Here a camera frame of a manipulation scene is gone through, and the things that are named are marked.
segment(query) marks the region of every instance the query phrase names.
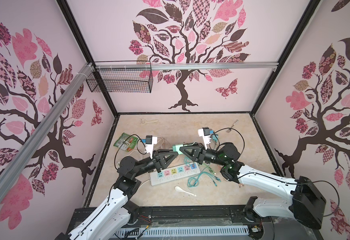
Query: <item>green snack bag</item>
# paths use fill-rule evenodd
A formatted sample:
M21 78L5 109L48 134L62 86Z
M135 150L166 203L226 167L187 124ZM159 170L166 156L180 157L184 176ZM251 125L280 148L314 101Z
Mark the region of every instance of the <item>green snack bag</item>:
M126 140L126 138L129 136L129 134L124 133L119 137L119 139L114 143L115 147L120 147L120 145ZM123 145L120 147L121 150L124 150L126 152L131 151L134 149L136 144L138 143L138 138L135 136L129 137L127 141L123 143Z

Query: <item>pink wall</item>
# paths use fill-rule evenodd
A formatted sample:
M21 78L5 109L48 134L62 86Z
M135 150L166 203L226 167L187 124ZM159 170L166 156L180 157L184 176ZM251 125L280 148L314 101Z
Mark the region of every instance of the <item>pink wall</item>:
M84 64L55 1L0 1L0 173ZM112 121L85 83L3 199L0 239L66 231Z
M340 209L323 219L324 239L350 239L350 1L323 1L264 100L257 119L286 174L327 180ZM316 186L337 206L335 191Z
M69 3L96 61L138 58L160 64L203 63L209 58L213 62L229 62L225 57L236 54L241 54L237 58L246 62L277 61L308 1L75 0ZM196 23L195 31L181 29L182 22L189 24L189 17ZM231 24L233 29L226 36L225 30ZM176 72L155 72L151 93L111 93L117 110L250 111L270 69L231 69L224 74L209 70L182 71L179 79ZM168 75L168 81L158 77L161 74ZM195 74L197 79L190 78Z

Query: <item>white power strip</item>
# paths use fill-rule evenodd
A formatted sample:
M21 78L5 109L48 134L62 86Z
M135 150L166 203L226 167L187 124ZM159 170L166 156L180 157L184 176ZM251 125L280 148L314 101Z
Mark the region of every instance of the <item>white power strip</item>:
M170 182L184 177L191 177L200 173L199 165L196 162L190 162L189 167L186 164L164 169L161 172L150 173L151 185L158 185Z

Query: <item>black wire basket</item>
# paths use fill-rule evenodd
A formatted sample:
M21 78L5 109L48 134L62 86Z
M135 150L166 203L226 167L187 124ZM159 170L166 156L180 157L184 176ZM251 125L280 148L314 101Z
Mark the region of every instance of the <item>black wire basket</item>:
M95 71L87 77L91 92L101 92L100 85L103 83L107 92L151 93L153 83L151 63L149 61L103 61L101 63L120 62L125 64L101 65L95 68Z

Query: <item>butterfly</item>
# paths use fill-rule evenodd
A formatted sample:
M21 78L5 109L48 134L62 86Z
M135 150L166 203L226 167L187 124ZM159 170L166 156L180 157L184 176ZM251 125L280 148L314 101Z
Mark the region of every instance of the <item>butterfly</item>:
M227 96L230 93L236 93L237 94L237 87L235 87L237 85L237 79L233 80L228 88L217 88L215 89L218 93L221 93L223 97L225 97L227 99Z
M103 112L103 110L100 107L98 107L98 104L95 103L94 100L92 100L92 105L95 110L95 116L92 118L91 126L95 125L96 123L100 124L102 122L101 114Z

